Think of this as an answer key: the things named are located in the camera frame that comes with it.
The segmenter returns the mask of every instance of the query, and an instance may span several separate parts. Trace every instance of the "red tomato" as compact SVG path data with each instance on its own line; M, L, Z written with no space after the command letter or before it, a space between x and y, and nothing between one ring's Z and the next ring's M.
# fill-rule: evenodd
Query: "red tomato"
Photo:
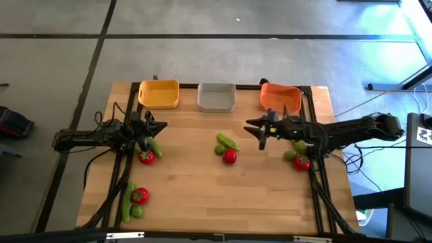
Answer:
M230 148L225 150L225 155L222 158L223 162L227 164L234 164L236 162L236 159L237 159L237 154L234 150Z
M136 205L143 205L149 200L149 192L146 188L137 188L132 192L130 200Z
M149 150L147 152L141 152L139 158L141 163L145 165L151 165L155 160L155 154Z
M311 167L311 162L309 161L308 157L304 155L298 155L294 159L294 166L296 166L299 170L308 170Z

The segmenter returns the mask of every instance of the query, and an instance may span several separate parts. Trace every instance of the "white sticker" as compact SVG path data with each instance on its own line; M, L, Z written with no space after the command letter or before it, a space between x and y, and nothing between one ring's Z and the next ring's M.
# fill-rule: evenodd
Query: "white sticker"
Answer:
M432 130L418 127L417 141L432 145Z

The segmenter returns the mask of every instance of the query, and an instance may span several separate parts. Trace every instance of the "gray bowl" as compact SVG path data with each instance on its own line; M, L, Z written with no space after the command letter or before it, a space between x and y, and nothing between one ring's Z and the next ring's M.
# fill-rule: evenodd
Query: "gray bowl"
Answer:
M198 85L198 106L202 112L231 112L236 102L235 84Z

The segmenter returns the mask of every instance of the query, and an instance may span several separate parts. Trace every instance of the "gray floor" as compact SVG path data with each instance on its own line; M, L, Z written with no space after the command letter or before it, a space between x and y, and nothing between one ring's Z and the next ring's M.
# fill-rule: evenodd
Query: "gray floor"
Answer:
M0 1L0 33L99 33L109 1ZM335 0L123 0L109 33L410 34L394 3ZM26 153L0 158L0 234L31 232L52 175L53 135L70 122L96 40L0 40L0 104L36 122L27 140L1 142ZM397 83L425 65L416 43L348 40L106 40L80 120L92 129L114 81L141 81L153 74L180 82L272 82L328 86L335 114L378 93L368 82ZM424 102L426 95L418 94ZM375 111L405 124L418 112L412 94L386 94L338 120ZM382 143L370 141L367 144ZM74 227L85 163L94 152L70 157L48 230ZM363 171L381 189L404 183L404 151L369 155ZM351 182L371 190L362 175Z

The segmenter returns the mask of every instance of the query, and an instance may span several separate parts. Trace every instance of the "wooden board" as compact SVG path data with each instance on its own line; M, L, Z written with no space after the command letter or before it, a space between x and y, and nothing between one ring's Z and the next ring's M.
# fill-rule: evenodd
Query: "wooden board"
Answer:
M116 82L109 98L105 119L112 103L125 109L130 83ZM313 87L317 119L333 121L329 93ZM181 89L175 109L152 110L156 120L168 122L157 137L163 158L145 166L135 156L130 182L150 191L143 219L123 223L122 229L164 232L221 232L244 234L315 234L315 216L308 174L295 170L282 159L291 149L285 140L270 138L264 151L243 129L247 119L264 114L259 109L259 90L238 90L232 113L201 113L196 106L196 89ZM233 138L241 151L235 165L222 163L213 149L216 134ZM77 220L87 222L106 197L114 155L94 162ZM358 230L354 204L345 167L326 161L335 206ZM113 207L111 221L115 216Z

